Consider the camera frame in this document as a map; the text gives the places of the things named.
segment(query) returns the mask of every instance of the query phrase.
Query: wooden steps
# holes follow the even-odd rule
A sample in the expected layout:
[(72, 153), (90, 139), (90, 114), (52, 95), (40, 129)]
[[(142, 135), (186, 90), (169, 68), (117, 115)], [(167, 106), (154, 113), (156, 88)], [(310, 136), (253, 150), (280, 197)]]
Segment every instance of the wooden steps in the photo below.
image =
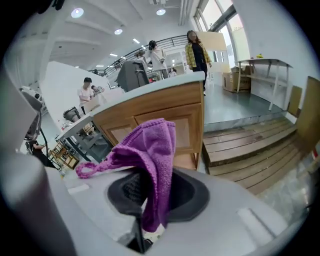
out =
[(270, 148), (296, 131), (286, 118), (273, 119), (235, 129), (206, 133), (203, 157), (206, 166), (220, 166), (239, 161)]
[(208, 173), (259, 194), (302, 158), (295, 126), (285, 118), (215, 131), (203, 137)]

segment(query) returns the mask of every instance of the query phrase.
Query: black cable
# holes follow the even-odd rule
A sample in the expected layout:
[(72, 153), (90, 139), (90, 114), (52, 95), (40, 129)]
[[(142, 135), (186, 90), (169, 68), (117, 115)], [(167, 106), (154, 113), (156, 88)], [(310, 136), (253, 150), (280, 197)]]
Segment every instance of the black cable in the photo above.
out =
[(42, 129), (40, 128), (40, 133), (41, 135), (43, 136), (43, 139), (44, 139), (44, 143), (45, 143), (45, 150), (46, 150), (46, 166), (48, 166), (48, 143), (47, 143), (47, 139), (46, 139), (46, 136), (44, 135), (44, 132), (42, 131)]

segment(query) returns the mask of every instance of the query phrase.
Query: wooden cabinet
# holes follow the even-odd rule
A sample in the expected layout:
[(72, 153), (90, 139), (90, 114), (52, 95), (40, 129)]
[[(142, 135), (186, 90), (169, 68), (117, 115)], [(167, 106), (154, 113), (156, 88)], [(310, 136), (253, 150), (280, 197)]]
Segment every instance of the wooden cabinet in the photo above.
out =
[(200, 103), (167, 108), (141, 114), (134, 118), (138, 125), (158, 118), (175, 122), (176, 155), (194, 153), (195, 149), (199, 147), (198, 142), (201, 128), (199, 125), (201, 123)]
[(101, 125), (100, 128), (110, 142), (113, 145), (117, 145), (137, 126), (135, 118), (131, 116), (107, 122)]
[[(152, 89), (154, 84), (145, 85)], [(173, 164), (196, 170), (204, 131), (202, 81), (151, 91), (124, 100), (94, 115), (96, 127), (115, 146), (135, 127), (152, 119), (175, 122), (176, 149)]]

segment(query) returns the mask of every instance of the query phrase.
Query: microfiber cloth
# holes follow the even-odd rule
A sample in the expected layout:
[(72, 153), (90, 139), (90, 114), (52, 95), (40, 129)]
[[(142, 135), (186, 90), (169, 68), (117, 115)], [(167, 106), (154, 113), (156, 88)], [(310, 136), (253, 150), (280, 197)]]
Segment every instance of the microfiber cloth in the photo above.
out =
[(176, 125), (163, 118), (149, 120), (136, 127), (117, 144), (100, 164), (86, 162), (76, 168), (80, 178), (86, 179), (96, 172), (135, 166), (146, 170), (153, 183), (142, 215), (142, 228), (155, 232), (162, 224), (167, 226), (173, 160), (176, 150)]

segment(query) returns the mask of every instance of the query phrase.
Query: person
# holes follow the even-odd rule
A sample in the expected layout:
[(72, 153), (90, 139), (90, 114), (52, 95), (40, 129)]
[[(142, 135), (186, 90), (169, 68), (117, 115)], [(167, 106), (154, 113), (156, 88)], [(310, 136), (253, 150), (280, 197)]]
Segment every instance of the person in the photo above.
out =
[(149, 42), (149, 50), (146, 51), (145, 57), (151, 58), (152, 68), (158, 70), (163, 75), (163, 79), (168, 78), (167, 65), (165, 63), (166, 54), (161, 47), (157, 46), (156, 41), (151, 40)]
[(91, 83), (91, 78), (86, 77), (83, 81), (83, 86), (77, 91), (80, 100), (79, 106), (84, 114), (86, 114), (84, 104), (89, 102), (94, 96), (94, 92), (91, 90), (91, 88), (89, 88)]
[(170, 68), (169, 77), (173, 78), (175, 76), (177, 76), (177, 72), (175, 71), (174, 68)]
[(57, 169), (50, 159), (42, 152), (45, 145), (39, 145), (36, 140), (27, 141), (25, 145), (28, 151), (38, 158), (44, 166)]
[(105, 89), (102, 88), (101, 86), (95, 86), (95, 85), (92, 85), (91, 89), (93, 90), (94, 96), (97, 96), (98, 94), (103, 93), (105, 91)]
[(185, 46), (185, 56), (186, 56), (186, 63), (189, 65), (189, 69), (193, 72), (195, 71), (203, 71), (204, 72), (204, 80), (203, 80), (203, 94), (206, 95), (205, 84), (207, 79), (207, 63), (209, 64), (210, 68), (211, 59), (208, 55), (208, 52), (204, 45), (199, 40), (196, 32), (193, 30), (189, 30), (186, 33), (186, 37), (188, 39), (188, 43)]

